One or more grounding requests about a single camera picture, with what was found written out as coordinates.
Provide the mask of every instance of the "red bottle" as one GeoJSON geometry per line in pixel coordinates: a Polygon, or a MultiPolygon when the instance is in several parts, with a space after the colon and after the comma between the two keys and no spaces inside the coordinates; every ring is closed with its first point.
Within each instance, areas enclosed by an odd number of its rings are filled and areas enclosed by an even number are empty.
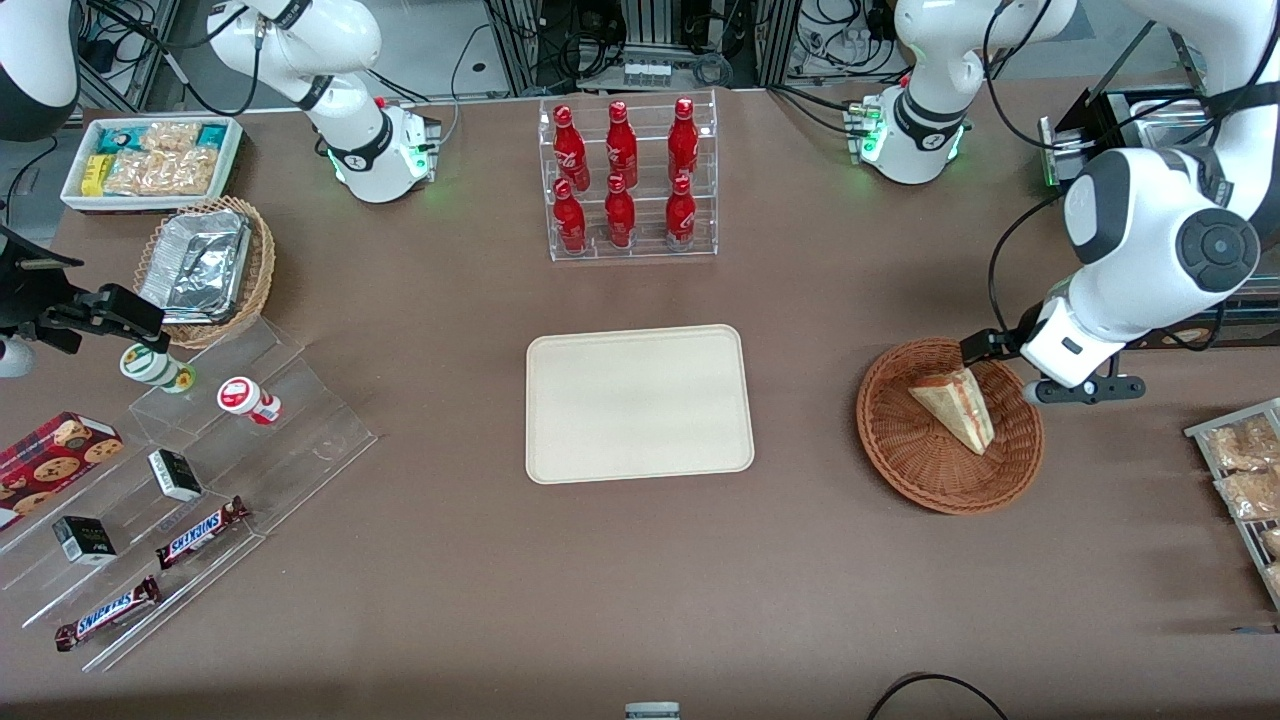
{"type": "Polygon", "coordinates": [[[680,176],[671,183],[671,197],[667,199],[667,247],[677,252],[689,250],[694,243],[694,213],[698,204],[689,195],[689,176],[680,176]]]}
{"type": "Polygon", "coordinates": [[[581,255],[586,252],[586,215],[582,214],[582,205],[573,197],[573,187],[564,178],[556,178],[556,204],[552,205],[552,214],[556,215],[556,232],[561,236],[564,252],[581,255]]]}
{"type": "Polygon", "coordinates": [[[604,214],[609,218],[609,242],[620,250],[631,247],[636,234],[636,204],[627,192],[622,173],[609,176],[609,196],[604,199],[604,214]]]}
{"type": "Polygon", "coordinates": [[[568,105],[557,105],[552,115],[556,119],[556,164],[561,177],[568,178],[579,192],[585,192],[591,186],[591,172],[586,169],[582,133],[573,127],[573,111],[568,105]]]}
{"type": "Polygon", "coordinates": [[[627,120],[627,104],[621,100],[609,102],[609,135],[604,138],[609,154],[609,172],[622,173],[627,187],[640,182],[640,159],[636,151],[636,131],[627,120]]]}
{"type": "Polygon", "coordinates": [[[676,122],[667,136],[667,152],[671,156],[667,172],[672,182],[681,173],[694,177],[698,169],[698,126],[694,124],[694,101],[687,97],[676,100],[676,122]]]}

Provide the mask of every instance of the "clear acrylic shelf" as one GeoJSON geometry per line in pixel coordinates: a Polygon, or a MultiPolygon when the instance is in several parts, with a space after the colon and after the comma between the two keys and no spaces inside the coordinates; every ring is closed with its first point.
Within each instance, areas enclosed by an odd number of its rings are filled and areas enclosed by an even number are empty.
{"type": "Polygon", "coordinates": [[[628,260],[654,258],[682,258],[716,255],[719,250],[718,215],[718,133],[716,94],[654,92],[625,96],[627,117],[636,131],[640,155],[640,177],[631,197],[636,206],[636,237],[632,247],[620,250],[608,238],[604,217],[604,199],[608,195],[609,163],[604,138],[609,131],[609,101],[614,97],[580,95],[543,100],[539,106],[538,149],[541,158],[543,204],[547,206],[547,242],[552,260],[628,260]],[[694,240],[685,251],[667,246],[667,197],[671,196],[671,178],[667,174],[667,133],[675,119],[676,99],[687,96],[694,101],[694,123],[698,126],[698,169],[694,173],[691,193],[698,202],[694,215],[694,240]],[[591,186],[577,193],[586,213],[586,252],[570,255],[556,232],[552,213],[556,197],[552,183],[559,177],[556,164],[556,124],[550,120],[557,105],[573,110],[573,124],[586,142],[586,167],[591,172],[591,186]]]}
{"type": "Polygon", "coordinates": [[[257,319],[197,355],[191,392],[174,397],[150,391],[131,407],[147,437],[56,512],[33,521],[37,529],[0,556],[4,602],[22,615],[24,628],[49,635],[50,652],[58,626],[156,575],[161,603],[134,611],[67,653],[84,671],[111,667],[375,442],[300,354],[301,347],[257,319]],[[248,375],[280,397],[280,419],[257,425],[219,410],[214,393],[232,375],[248,375]],[[200,498],[182,503],[160,493],[147,462],[156,447],[187,457],[205,489],[200,498]],[[252,515],[161,571],[156,548],[237,495],[252,515]],[[99,518],[118,557],[97,568],[68,562],[51,529],[65,514],[99,518]]]}

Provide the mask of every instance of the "cookie box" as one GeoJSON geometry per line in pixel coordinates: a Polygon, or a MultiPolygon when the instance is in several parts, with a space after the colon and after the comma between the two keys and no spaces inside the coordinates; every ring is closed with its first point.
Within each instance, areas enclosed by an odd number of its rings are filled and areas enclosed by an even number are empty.
{"type": "Polygon", "coordinates": [[[123,447],[119,433],[110,425],[61,413],[0,451],[0,530],[29,515],[123,447]]]}

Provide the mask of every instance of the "table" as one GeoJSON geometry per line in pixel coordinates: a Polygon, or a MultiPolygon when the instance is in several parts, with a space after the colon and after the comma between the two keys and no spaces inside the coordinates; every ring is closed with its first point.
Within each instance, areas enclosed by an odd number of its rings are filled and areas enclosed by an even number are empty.
{"type": "MultiPolygon", "coordinates": [[[[1084,82],[1002,99],[1032,128],[1084,82]]],[[[764,92],[718,99],[721,255],[622,268],[548,260],[536,102],[466,106],[439,182],[385,206],[334,182],[302,114],[246,115],[233,190],[276,238],[266,315],[385,437],[105,675],[0,611],[6,716],[858,717],[933,670],[1014,717],[1275,717],[1280,643],[1228,633],[1274,615],[1180,429],[1280,396],[1276,352],[1134,354],[1147,397],[1046,410],[1016,503],[924,511],[872,470],[854,395],[892,345],[991,323],[988,252],[1042,192],[1036,150],[982,97],[954,167],[902,187],[764,92]],[[742,336],[749,470],[529,480],[534,338],[703,323],[742,336]]],[[[82,284],[127,281],[155,223],[68,213],[55,249],[82,284]]],[[[1056,211],[1002,263],[1016,316],[1075,266],[1056,211]]],[[[0,437],[123,413],[123,345],[41,351],[0,386],[0,437]]]]}

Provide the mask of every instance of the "brown wicker basket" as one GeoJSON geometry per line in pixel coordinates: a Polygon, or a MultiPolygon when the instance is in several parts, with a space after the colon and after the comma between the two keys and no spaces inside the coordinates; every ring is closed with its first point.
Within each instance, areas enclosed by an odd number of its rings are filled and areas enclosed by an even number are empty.
{"type": "Polygon", "coordinates": [[[1039,411],[1023,400],[1023,380],[1001,363],[979,363],[996,438],[975,455],[909,392],[913,382],[963,366],[960,345],[925,338],[881,355],[858,391],[858,434],[872,464],[896,491],[951,515],[998,510],[1036,478],[1044,454],[1039,411]]]}
{"type": "MultiPolygon", "coordinates": [[[[223,337],[232,328],[248,320],[262,311],[266,305],[266,296],[271,292],[271,273],[275,270],[275,241],[271,238],[271,228],[266,227],[262,215],[252,205],[238,197],[219,197],[205,202],[198,202],[189,208],[183,208],[177,214],[193,215],[198,213],[212,213],[216,210],[236,210],[246,215],[253,223],[253,234],[250,238],[250,255],[244,260],[244,278],[241,281],[238,310],[236,315],[221,325],[165,325],[165,332],[173,338],[173,343],[191,350],[204,350],[223,337]]],[[[173,217],[166,218],[151,233],[151,241],[142,251],[142,261],[133,272],[133,292],[142,290],[142,281],[147,277],[151,266],[151,254],[156,247],[156,238],[160,229],[173,217]]]]}

